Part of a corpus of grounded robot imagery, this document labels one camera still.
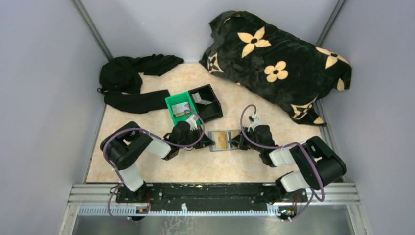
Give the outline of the gold VIP card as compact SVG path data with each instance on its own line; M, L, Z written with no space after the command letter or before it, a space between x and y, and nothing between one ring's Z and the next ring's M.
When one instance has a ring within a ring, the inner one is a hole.
M227 136L226 132L218 131L213 133L213 138L215 142L215 149L222 150L227 148Z

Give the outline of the green plastic bin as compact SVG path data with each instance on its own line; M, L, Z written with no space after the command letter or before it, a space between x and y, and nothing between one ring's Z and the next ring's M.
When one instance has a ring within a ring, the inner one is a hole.
M179 121L186 121L192 112L197 112L194 102L188 91L176 94L165 98L173 124L176 125Z

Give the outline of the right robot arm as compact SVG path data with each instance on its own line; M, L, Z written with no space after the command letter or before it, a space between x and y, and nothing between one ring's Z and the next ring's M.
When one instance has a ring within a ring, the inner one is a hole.
M320 190L347 172L344 161L318 136L302 144L278 146L270 127L262 124L243 128L229 143L240 150L257 151L269 167L298 167L277 179L276 197L282 202L288 202L299 189Z

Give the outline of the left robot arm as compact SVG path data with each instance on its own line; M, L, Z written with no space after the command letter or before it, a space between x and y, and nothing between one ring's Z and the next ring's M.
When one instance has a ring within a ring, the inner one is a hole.
M145 181L135 166L142 153L147 152L168 161L176 157L180 149L201 149L214 144L202 127L187 121L179 121L162 138L153 136L131 121L105 138L100 149L128 189L128 197L139 203L147 195Z

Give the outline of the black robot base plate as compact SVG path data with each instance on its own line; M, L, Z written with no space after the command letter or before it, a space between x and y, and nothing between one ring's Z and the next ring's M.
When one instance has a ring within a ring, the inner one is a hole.
M121 186L116 192L118 203L145 203L152 212L180 211L186 205L190 212L265 211L274 203L305 203L304 189L286 193L275 183L147 183L137 192Z

